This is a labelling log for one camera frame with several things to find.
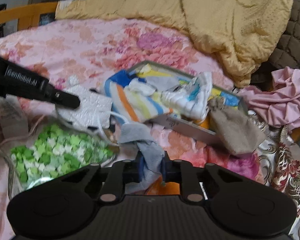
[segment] transparent plastic container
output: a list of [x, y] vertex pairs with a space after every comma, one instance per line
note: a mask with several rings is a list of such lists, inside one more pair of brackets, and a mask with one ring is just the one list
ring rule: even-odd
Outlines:
[[[30, 132], [30, 134], [27, 137], [8, 139], [1, 144], [0, 154], [5, 159], [8, 167], [9, 167], [8, 196], [10, 199], [24, 190], [30, 189], [32, 187], [35, 187], [37, 185], [40, 185], [44, 182], [47, 182], [47, 181], [53, 179], [52, 176], [47, 176], [46, 175], [47, 173], [45, 172], [45, 175], [43, 176], [41, 174], [39, 176], [39, 178], [38, 178], [37, 174], [32, 177], [27, 174], [27, 176], [28, 176], [27, 182], [26, 183], [21, 182], [21, 180], [19, 178], [20, 173], [18, 172], [18, 170], [16, 168], [18, 159], [15, 160], [14, 158], [11, 158], [11, 155], [12, 155], [11, 150], [14, 149], [15, 147], [26, 146], [26, 148], [28, 148], [28, 149], [31, 149], [31, 148], [33, 149], [34, 143], [36, 142], [36, 140], [38, 139], [38, 137], [42, 133], [42, 131], [44, 131], [45, 127], [50, 127], [53, 124], [57, 125], [61, 130], [63, 130], [69, 136], [74, 135], [74, 136], [77, 136], [76, 138], [78, 138], [79, 136], [82, 137], [84, 134], [86, 134], [87, 136], [90, 136], [89, 138], [93, 138], [92, 143], [89, 146], [90, 152], [91, 152], [91, 149], [93, 149], [91, 157], [88, 160], [80, 161], [80, 163], [81, 163], [80, 167], [83, 167], [90, 163], [96, 163], [96, 162], [99, 163], [101, 166], [105, 166], [108, 163], [112, 162], [116, 158], [117, 154], [119, 153], [119, 147], [114, 147], [114, 146], [106, 146], [106, 151], [105, 151], [103, 146], [106, 143], [102, 139], [100, 139], [98, 136], [92, 137], [91, 135], [84, 133], [82, 131], [78, 131], [76, 129], [71, 129], [69, 127], [64, 126], [59, 120], [57, 120], [53, 117], [45, 117], [41, 122], [39, 122], [32, 129], [32, 131]], [[83, 153], [85, 153], [87, 150], [87, 148], [84, 148], [82, 146], [78, 146], [78, 147], [81, 147], [83, 149], [83, 150], [81, 149], [81, 152], [83, 152]]]

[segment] wooden bed frame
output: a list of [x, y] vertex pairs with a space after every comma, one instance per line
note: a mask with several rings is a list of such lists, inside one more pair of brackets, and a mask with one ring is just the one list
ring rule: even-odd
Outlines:
[[40, 15], [55, 12], [57, 5], [58, 2], [46, 2], [0, 11], [0, 24], [18, 20], [18, 31], [36, 27], [39, 25]]

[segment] orange stripe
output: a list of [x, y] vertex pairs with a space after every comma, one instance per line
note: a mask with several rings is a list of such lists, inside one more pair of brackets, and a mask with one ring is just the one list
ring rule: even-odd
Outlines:
[[129, 101], [126, 98], [126, 95], [125, 95], [122, 87], [119, 86], [118, 84], [117, 84], [117, 90], [118, 90], [118, 95], [119, 95], [120, 101], [122, 102], [124, 108], [126, 109], [128, 114], [130, 115], [131, 120], [135, 121], [135, 122], [139, 122], [139, 119], [138, 119], [136, 113], [134, 112], [132, 106], [129, 104]]

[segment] floral bedsheet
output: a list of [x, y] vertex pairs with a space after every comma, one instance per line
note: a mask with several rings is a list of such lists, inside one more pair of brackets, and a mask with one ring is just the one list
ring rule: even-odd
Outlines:
[[[142, 20], [56, 21], [0, 39], [0, 56], [49, 78], [58, 89], [65, 88], [66, 80], [74, 74], [84, 87], [100, 88], [118, 70], [132, 67], [143, 60], [170, 65], [193, 75], [211, 71], [216, 85], [225, 89], [233, 87], [233, 82], [224, 76], [222, 67], [213, 55], [196, 51], [189, 39], [175, 30]], [[49, 103], [27, 99], [19, 101], [30, 121], [39, 115], [50, 114], [54, 109]], [[161, 137], [160, 144], [171, 155], [202, 155], [209, 150], [192, 139], [182, 137], [183, 140], [180, 141], [175, 132], [156, 129], [157, 127], [153, 128], [153, 135]], [[212, 161], [217, 162], [223, 158], [215, 158], [215, 154], [210, 151]], [[229, 156], [225, 156], [222, 159], [225, 167], [232, 166], [233, 170], [237, 169], [239, 173], [246, 173], [248, 177], [257, 179], [260, 167], [258, 158], [253, 158], [244, 165], [235, 162], [228, 164], [228, 158]], [[7, 167], [0, 158], [0, 240], [10, 239], [13, 235], [5, 214], [9, 201], [7, 172]]]

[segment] yellow quilt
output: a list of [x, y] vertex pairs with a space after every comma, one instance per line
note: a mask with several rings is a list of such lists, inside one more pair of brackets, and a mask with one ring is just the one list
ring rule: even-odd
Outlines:
[[76, 0], [56, 19], [140, 18], [187, 34], [195, 47], [216, 53], [236, 86], [273, 52], [293, 0]]

